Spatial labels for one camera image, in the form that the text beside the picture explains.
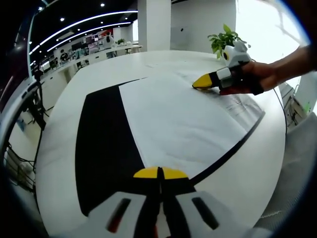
office desk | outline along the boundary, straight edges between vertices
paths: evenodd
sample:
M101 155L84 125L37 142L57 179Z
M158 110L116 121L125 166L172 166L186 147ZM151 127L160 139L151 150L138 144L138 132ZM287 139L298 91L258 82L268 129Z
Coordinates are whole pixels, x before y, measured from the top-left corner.
M86 95L162 70L210 72L215 67L223 65L213 54L158 51L104 60L74 76L51 113L37 159L38 205L50 235L76 228L87 219L80 210L74 168L77 129ZM223 166L196 185L197 190L208 191L228 206L247 226L257 222L273 194L285 145L285 119L275 93L269 91L254 99L265 110L256 130Z
M106 54L115 51L124 51L126 49L139 50L142 46L139 45L125 45L118 46L111 49L101 50L97 53L81 57L80 59L73 59L57 69L54 69L42 77L41 83L43 88L43 105L46 110L52 108L59 96L67 86L68 82L74 77L78 71L77 63L89 61L94 64L107 59Z

potted plant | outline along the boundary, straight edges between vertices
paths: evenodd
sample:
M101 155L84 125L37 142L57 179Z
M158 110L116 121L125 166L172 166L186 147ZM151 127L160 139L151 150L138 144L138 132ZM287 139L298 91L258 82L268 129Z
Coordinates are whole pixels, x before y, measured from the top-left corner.
M231 29L226 24L223 25L223 30L225 31L225 33L219 33L218 35L213 34L208 36L209 41L211 41L212 52L214 54L217 53L217 59L222 56L222 51L224 50L225 46L234 46L234 41L242 41L244 44L247 43L241 40L238 33L231 31Z
M118 40L118 45L120 45L121 43L124 43L124 42L125 42L124 39L120 39L120 40Z

white pillar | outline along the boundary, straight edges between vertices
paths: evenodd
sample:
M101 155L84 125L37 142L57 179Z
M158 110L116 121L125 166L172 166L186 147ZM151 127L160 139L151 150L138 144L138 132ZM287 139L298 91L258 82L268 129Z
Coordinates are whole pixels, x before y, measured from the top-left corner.
M170 50L170 0L138 0L139 44L142 51Z

ceiling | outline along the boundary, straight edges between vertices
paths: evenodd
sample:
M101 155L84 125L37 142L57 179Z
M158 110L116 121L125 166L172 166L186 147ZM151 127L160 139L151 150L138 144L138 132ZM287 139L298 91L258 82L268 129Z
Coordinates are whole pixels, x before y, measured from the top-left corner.
M135 0L46 0L45 2L48 3L48 5L46 6L42 2L40 6L43 7L43 9L34 17L30 51L55 32L80 20L110 12L136 10L137 6ZM59 33L42 44L31 54L31 59L43 59L44 55L48 54L47 50L58 43L56 39L69 31L72 31L75 35L96 27L128 21L133 22L136 19L137 13L126 13L99 17L80 23ZM92 31L89 34L94 34L98 31L100 30Z

hand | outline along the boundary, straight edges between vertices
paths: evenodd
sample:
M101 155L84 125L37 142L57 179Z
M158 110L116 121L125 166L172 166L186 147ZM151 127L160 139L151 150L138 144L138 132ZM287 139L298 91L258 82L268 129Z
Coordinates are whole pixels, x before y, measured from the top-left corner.
M278 77L275 73L275 68L272 64L249 62L242 67L244 73L254 75L255 78L260 78L260 85L264 91L271 90L279 84ZM247 85L235 85L220 91L220 95L251 93Z

